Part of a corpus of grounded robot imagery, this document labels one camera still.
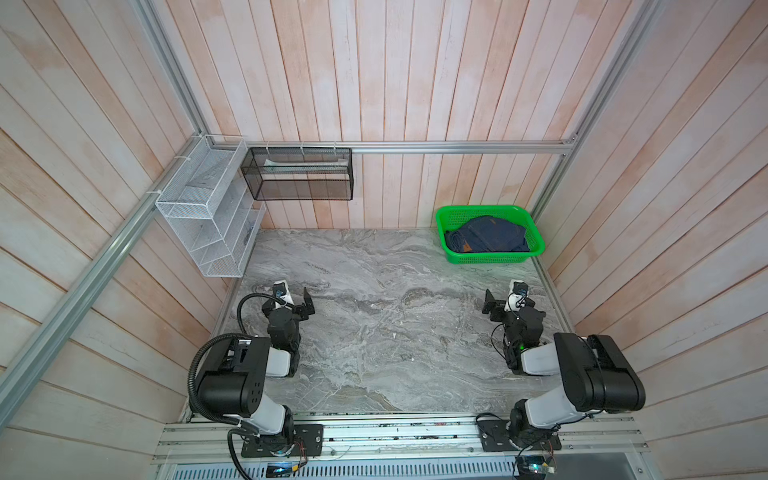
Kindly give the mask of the dark blue denim trousers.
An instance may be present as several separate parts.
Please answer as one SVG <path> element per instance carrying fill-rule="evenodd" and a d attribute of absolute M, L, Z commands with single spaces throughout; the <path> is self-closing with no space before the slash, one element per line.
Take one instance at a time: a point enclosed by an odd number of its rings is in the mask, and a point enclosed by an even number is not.
<path fill-rule="evenodd" d="M 526 229 L 520 225 L 481 216 L 456 230 L 446 231 L 443 238 L 448 249 L 459 254 L 525 253 L 530 251 L 525 234 Z"/>

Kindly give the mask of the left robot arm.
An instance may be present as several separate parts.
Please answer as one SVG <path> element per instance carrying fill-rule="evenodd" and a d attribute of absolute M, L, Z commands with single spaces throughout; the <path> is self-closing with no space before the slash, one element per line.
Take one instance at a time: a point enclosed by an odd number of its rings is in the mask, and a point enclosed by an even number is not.
<path fill-rule="evenodd" d="M 246 328 L 243 307 L 262 299 L 267 335 L 254 336 Z M 245 295 L 237 304 L 239 330 L 208 340 L 195 354 L 187 377 L 190 409 L 204 418 L 232 427 L 246 448 L 265 455 L 288 456 L 296 447 L 293 413 L 265 393 L 269 378 L 295 375 L 300 362 L 300 324 L 315 314 L 313 299 L 302 292 L 296 303 L 285 282 L 270 294 Z"/>

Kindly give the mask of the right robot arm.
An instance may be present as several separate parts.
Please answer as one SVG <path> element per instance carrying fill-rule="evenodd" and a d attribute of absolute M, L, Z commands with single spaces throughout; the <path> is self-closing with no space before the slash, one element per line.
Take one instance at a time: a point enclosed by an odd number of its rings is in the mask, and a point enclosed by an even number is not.
<path fill-rule="evenodd" d="M 503 299 L 487 290 L 482 312 L 503 329 L 502 344 L 495 349 L 507 368 L 517 375 L 557 376 L 561 381 L 512 408 L 506 430 L 520 450 L 540 447 L 561 427 L 599 413 L 644 407 L 645 387 L 612 337 L 559 332 L 551 342 L 541 341 L 546 313 L 529 297 L 527 283 L 514 281 Z"/>

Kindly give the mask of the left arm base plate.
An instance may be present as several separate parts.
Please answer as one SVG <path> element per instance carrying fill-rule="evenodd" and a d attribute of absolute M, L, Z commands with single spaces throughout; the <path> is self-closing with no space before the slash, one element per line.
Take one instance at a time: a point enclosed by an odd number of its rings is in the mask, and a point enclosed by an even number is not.
<path fill-rule="evenodd" d="M 319 423 L 287 426 L 279 434 L 247 440 L 241 448 L 241 456 L 246 459 L 315 457 L 322 452 L 323 440 L 324 427 Z"/>

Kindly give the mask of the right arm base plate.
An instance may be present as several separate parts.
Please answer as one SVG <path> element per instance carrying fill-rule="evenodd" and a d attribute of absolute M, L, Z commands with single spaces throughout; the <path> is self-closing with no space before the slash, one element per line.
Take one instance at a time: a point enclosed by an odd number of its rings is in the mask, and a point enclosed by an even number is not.
<path fill-rule="evenodd" d="M 538 443 L 532 445 L 530 445 L 529 441 L 524 441 L 522 444 L 515 444 L 510 439 L 507 423 L 507 420 L 491 416 L 481 416 L 475 420 L 478 436 L 484 452 L 520 452 L 524 446 L 526 446 L 524 451 L 525 454 L 528 454 L 529 452 L 557 452 L 562 449 L 562 442 L 557 435 L 552 435 L 547 439 L 542 439 Z"/>

